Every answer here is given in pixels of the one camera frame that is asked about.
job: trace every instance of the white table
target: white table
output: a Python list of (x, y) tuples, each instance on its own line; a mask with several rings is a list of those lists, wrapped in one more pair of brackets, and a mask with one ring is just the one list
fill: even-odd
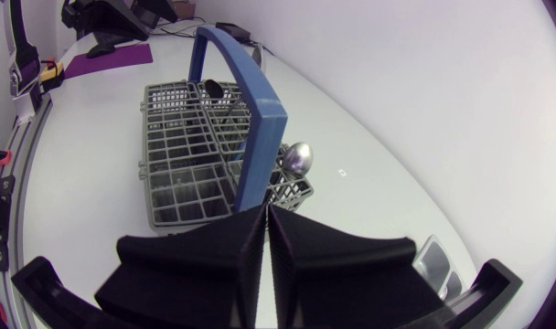
[[(94, 42), (91, 36), (77, 42), (62, 59), (65, 66)], [(148, 84), (187, 78), (192, 39), (151, 37), (148, 43), (153, 63), (65, 80), (51, 92), (54, 106), (28, 181), (24, 263), (45, 256), (65, 287), (93, 304), (93, 294), (120, 264), (117, 239), (155, 236), (138, 179), (140, 101)], [(298, 213), (362, 237), (406, 236), (417, 248), (435, 234), (468, 287), (476, 270), (467, 249), (414, 178), (344, 109), (266, 55), (266, 76), (289, 115), (283, 141), (310, 143), (315, 153), (307, 176), (315, 194)], [(212, 45), (203, 77), (234, 81)], [(269, 256), (265, 244), (258, 327), (276, 326)]]

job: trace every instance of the basket handle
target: basket handle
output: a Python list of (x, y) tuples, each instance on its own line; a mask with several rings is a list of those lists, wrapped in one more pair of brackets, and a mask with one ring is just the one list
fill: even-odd
[(225, 58), (251, 113), (250, 132), (234, 204), (234, 210), (240, 212), (263, 202), (288, 115), (253, 59), (233, 37), (215, 27), (197, 28), (189, 81), (198, 83), (201, 80), (208, 41), (212, 41)]

